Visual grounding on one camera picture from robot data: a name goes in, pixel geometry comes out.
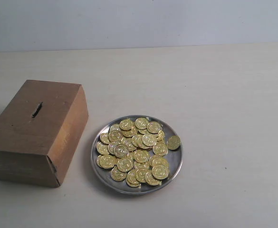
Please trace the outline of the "gold coin bottom left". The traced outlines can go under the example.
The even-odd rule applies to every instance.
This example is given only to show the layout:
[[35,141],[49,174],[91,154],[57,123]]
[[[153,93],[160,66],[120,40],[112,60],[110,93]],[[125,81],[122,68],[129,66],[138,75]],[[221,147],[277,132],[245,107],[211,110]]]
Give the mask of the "gold coin bottom left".
[[121,172],[116,166],[110,171],[110,176],[114,181],[121,182],[127,177],[127,173]]

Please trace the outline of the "pale silvery gold coin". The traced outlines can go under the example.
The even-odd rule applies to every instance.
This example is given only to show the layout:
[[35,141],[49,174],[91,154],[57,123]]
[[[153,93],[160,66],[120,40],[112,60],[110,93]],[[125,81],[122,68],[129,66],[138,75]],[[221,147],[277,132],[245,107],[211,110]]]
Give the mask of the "pale silvery gold coin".
[[126,145],[124,144],[118,144],[115,148],[114,148],[114,155],[117,158],[124,158],[127,157],[129,154],[129,149]]

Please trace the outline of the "lone gold coin at right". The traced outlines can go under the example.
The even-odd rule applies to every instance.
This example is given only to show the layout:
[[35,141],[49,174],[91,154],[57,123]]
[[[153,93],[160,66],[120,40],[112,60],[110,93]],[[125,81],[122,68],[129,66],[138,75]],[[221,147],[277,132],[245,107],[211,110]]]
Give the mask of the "lone gold coin at right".
[[167,140],[167,148],[169,149],[169,150],[177,150],[179,147],[180,147],[180,145],[181,145],[181,140],[180,140],[180,138],[179,138],[179,136],[177,136],[177,135],[173,135],[173,136],[171,136],[168,140]]

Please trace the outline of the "brown cardboard coin box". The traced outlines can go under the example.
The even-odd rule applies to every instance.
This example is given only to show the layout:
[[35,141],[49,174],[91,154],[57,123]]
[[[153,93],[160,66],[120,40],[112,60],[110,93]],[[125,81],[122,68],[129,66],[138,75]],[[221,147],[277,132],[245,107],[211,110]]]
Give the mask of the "brown cardboard coin box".
[[0,180],[61,186],[87,120],[80,84],[27,80],[0,115]]

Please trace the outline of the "gold coin upper left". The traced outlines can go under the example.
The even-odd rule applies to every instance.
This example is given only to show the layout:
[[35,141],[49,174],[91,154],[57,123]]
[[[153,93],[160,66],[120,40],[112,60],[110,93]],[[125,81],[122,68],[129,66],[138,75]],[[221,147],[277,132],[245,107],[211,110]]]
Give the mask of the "gold coin upper left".
[[118,130],[112,130],[108,133],[108,139],[110,142],[119,142],[123,138],[123,134],[121,131]]

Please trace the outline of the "gold coin top middle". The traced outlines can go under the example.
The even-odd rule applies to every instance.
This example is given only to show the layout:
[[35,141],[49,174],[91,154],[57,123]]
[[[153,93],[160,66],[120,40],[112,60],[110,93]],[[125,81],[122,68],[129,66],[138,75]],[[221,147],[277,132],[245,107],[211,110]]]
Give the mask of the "gold coin top middle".
[[130,119],[124,119],[119,123],[119,127],[123,131],[129,131],[133,128],[134,122]]

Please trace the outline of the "gold coin bottom right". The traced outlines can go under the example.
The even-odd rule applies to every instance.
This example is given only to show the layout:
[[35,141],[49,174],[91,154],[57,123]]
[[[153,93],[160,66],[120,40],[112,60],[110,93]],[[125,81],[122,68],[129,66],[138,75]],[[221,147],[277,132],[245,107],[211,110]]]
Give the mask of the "gold coin bottom right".
[[155,165],[152,168],[152,175],[158,180],[164,180],[169,176],[169,169],[164,165]]

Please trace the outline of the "gold coin right middle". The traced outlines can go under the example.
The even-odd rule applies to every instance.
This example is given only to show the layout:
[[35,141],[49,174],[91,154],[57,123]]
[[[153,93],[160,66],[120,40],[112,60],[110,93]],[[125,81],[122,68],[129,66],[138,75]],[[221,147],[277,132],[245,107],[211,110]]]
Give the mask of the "gold coin right middle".
[[153,153],[155,155],[165,156],[168,153],[168,148],[166,144],[158,142],[156,145],[153,146]]

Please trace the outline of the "gold coin bottom centre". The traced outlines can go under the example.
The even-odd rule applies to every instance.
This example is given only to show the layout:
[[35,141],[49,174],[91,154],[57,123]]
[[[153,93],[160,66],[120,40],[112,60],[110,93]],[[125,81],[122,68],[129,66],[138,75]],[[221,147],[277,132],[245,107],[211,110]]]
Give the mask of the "gold coin bottom centre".
[[146,183],[145,175],[148,172],[148,169],[141,168],[135,171],[135,178],[140,183]]

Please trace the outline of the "gold coin lower centre left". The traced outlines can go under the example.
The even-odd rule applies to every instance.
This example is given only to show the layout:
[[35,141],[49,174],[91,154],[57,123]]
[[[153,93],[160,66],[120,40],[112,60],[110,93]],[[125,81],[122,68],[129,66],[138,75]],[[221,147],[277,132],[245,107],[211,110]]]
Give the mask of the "gold coin lower centre left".
[[117,168],[120,172],[128,173],[133,168],[133,160],[129,158],[121,158],[117,162]]

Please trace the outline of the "gold coin far top right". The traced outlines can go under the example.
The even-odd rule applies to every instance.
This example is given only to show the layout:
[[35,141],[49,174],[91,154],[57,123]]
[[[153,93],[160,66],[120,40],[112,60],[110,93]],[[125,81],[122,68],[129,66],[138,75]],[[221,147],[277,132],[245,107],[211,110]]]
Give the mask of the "gold coin far top right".
[[156,121],[151,121],[147,124],[147,131],[152,134],[158,134],[162,130],[160,123]]

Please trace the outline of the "round silver metal plate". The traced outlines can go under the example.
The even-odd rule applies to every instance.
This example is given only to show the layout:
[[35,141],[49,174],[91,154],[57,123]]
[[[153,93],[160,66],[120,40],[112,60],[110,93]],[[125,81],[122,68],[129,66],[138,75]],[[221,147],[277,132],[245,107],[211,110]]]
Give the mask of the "round silver metal plate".
[[99,132],[96,134],[96,136],[91,144],[91,149],[90,149],[91,168],[93,169],[93,171],[95,173],[96,179],[101,181],[101,183],[103,183],[104,186],[112,189],[113,191],[121,193],[121,194],[144,195],[144,194],[158,191],[158,190],[164,188],[165,186],[167,186],[168,184],[170,184],[176,178],[176,176],[178,175],[178,173],[180,172],[181,167],[182,167],[184,153],[183,153],[183,147],[182,147],[182,145],[180,145],[176,150],[174,150],[174,151],[170,150],[168,152],[168,154],[165,156],[166,160],[169,162],[170,171],[169,171],[168,178],[162,180],[161,185],[150,186],[146,183],[142,183],[141,187],[135,188],[135,187],[130,187],[129,185],[127,185],[126,181],[114,181],[110,176],[110,170],[103,169],[97,165],[96,159],[98,157],[98,153],[96,150],[96,144],[99,141],[99,135],[101,133],[108,132],[109,128],[113,124],[118,124],[123,119],[130,119],[130,120],[134,121],[138,117],[146,117],[150,121],[159,122],[162,125],[163,130],[165,131],[166,138],[169,138],[169,137],[177,134],[176,131],[171,126],[169,126],[167,123],[165,123],[164,121],[157,119],[155,117],[152,117],[152,116],[147,116],[147,115],[122,116],[122,117],[109,121],[99,130]]

